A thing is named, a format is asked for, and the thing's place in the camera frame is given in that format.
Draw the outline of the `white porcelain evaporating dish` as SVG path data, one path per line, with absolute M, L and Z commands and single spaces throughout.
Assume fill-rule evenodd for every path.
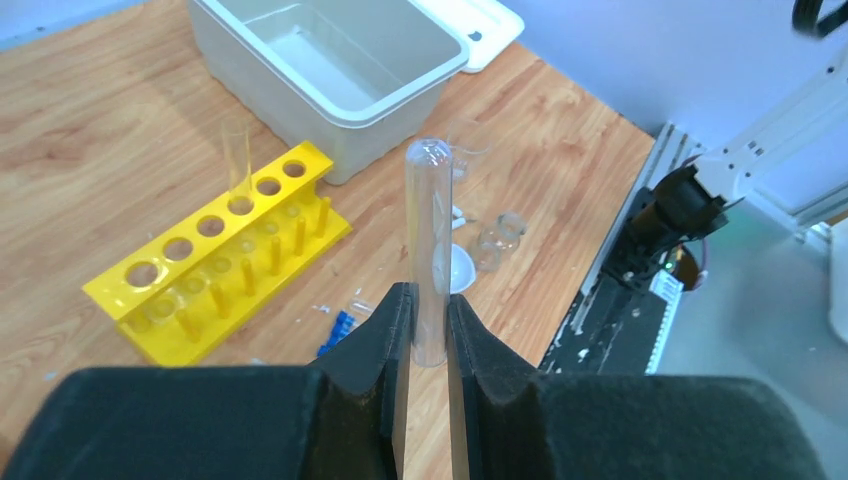
M 477 278 L 476 267 L 468 252 L 458 244 L 451 246 L 447 260 L 446 246 L 437 246 L 432 260 L 433 284 L 438 293 L 460 294 L 471 287 Z

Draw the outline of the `translucent grey plastic bin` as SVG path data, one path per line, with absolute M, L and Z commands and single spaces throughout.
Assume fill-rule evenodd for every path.
M 415 136 L 467 44 L 411 1 L 191 1 L 210 74 L 286 145 L 348 182 Z

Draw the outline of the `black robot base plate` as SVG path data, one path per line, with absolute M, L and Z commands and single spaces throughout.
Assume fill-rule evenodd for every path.
M 539 368 L 547 373 L 654 375 L 683 284 L 662 253 L 649 263 L 609 253 L 575 296 Z

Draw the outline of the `white clay triangle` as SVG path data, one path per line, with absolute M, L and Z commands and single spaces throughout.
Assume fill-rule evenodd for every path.
M 460 228 L 462 226 L 465 226 L 465 225 L 468 225 L 468 224 L 473 224 L 473 223 L 476 223 L 476 222 L 477 222 L 476 218 L 468 217 L 468 216 L 465 215 L 464 211 L 461 210 L 459 207 L 457 207 L 456 205 L 452 206 L 451 228 L 453 230 L 457 230 L 458 228 Z

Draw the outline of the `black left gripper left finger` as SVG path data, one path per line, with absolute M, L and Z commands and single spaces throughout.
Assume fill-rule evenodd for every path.
M 301 366 L 97 367 L 47 397 L 6 479 L 399 479 L 414 287 Z

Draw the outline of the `yellow test tube rack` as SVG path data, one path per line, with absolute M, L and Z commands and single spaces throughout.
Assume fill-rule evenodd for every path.
M 150 362 L 198 363 L 352 230 L 316 193 L 333 167 L 304 141 L 253 175 L 253 208 L 210 201 L 84 292 Z

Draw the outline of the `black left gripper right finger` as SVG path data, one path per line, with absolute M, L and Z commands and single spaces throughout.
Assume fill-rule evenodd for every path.
M 547 373 L 464 297 L 451 297 L 447 321 L 457 479 L 825 477 L 794 414 L 761 382 Z

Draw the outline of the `clear glass test tube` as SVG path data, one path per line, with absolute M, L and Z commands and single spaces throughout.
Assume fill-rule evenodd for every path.
M 228 209 L 235 215 L 246 215 L 254 204 L 249 128 L 241 118 L 226 118 L 221 124 L 221 134 L 229 176 Z

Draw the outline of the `blue capped tube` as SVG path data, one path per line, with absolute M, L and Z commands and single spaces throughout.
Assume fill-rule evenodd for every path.
M 357 327 L 357 319 L 350 313 L 342 310 L 338 313 L 334 326 L 331 330 L 331 335 L 344 335 L 344 338 L 349 335 Z
M 327 352 L 331 351 L 341 340 L 344 339 L 344 335 L 331 335 L 325 343 L 323 343 L 316 352 L 316 357 L 319 358 Z

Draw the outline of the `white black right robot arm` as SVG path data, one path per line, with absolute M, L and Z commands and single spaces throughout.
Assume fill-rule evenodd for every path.
M 649 189 L 627 218 L 601 271 L 636 290 L 659 257 L 702 240 L 728 222 L 727 210 L 772 170 L 847 118 L 847 51 L 841 49 L 796 92 L 716 149 L 690 157 Z

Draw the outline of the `small glass flask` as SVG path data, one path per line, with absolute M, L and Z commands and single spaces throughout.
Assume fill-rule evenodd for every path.
M 483 226 L 472 243 L 472 259 L 478 270 L 494 272 L 514 253 L 526 234 L 526 221 L 515 212 L 501 213 Z

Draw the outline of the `small clear glass beaker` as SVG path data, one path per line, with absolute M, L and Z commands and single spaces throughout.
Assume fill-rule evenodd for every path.
M 471 177 L 476 165 L 493 145 L 488 124 L 470 118 L 454 119 L 447 129 L 446 141 L 452 151 L 455 184 Z

